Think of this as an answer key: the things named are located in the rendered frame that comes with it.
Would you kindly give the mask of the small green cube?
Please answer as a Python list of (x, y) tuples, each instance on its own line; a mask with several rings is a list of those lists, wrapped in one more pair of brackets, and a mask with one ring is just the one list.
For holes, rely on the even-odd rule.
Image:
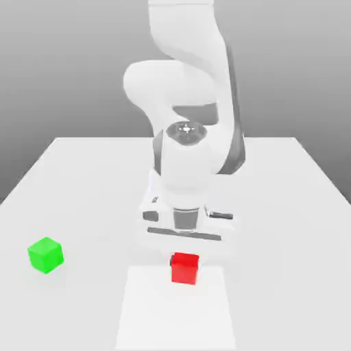
[(27, 249), (33, 268), (48, 274), (64, 262), (62, 246), (49, 237), (44, 237)]

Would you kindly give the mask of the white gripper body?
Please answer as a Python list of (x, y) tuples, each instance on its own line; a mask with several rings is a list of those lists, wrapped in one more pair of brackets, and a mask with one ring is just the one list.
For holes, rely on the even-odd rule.
[(170, 229), (160, 224), (138, 222), (135, 241), (162, 253), (231, 254), (238, 235), (235, 221), (205, 221), (192, 232)]

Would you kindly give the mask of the small red cube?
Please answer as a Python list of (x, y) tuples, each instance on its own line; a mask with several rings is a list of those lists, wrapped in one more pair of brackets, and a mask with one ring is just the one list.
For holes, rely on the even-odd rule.
[(195, 285), (199, 267), (199, 256), (195, 254), (186, 254), (176, 252), (171, 256), (171, 281)]

